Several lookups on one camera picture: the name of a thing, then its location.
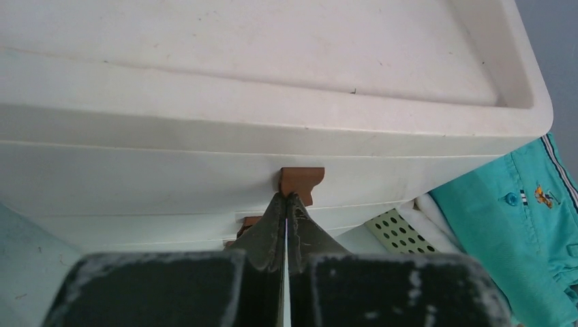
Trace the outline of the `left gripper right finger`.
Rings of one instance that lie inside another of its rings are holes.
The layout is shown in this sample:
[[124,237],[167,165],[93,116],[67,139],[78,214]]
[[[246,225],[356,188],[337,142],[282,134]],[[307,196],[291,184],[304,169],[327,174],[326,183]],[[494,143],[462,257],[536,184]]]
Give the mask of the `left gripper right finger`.
[[483,267],[462,254],[353,254],[286,198],[293,326],[509,326]]

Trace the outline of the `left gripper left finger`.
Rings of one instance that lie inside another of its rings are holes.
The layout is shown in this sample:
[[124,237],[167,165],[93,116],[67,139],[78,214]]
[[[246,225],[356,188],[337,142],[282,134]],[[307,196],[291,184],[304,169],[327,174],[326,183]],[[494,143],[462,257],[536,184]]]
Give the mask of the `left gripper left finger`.
[[93,253],[64,278],[44,326],[282,326],[286,199],[221,251]]

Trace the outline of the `white drawer unit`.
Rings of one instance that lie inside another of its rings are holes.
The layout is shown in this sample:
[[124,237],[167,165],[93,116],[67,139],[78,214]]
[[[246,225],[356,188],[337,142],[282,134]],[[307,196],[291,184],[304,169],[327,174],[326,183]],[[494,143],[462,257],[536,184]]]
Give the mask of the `white drawer unit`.
[[1,203],[82,251],[221,247],[285,167],[341,234],[552,123],[514,1],[1,2]]

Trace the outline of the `light teal bottom garment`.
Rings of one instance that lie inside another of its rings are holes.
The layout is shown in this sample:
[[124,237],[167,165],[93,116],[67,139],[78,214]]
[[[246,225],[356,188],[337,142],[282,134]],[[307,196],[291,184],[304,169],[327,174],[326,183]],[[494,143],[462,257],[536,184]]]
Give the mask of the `light teal bottom garment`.
[[430,194],[517,323],[577,323],[577,183],[552,134]]

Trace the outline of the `white garment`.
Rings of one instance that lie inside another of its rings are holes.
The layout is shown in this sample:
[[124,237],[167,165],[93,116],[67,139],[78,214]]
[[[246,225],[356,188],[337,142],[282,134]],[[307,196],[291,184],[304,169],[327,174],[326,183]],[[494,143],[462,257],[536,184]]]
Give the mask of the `white garment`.
[[461,243],[428,193],[398,206],[396,210],[436,251],[463,253]]

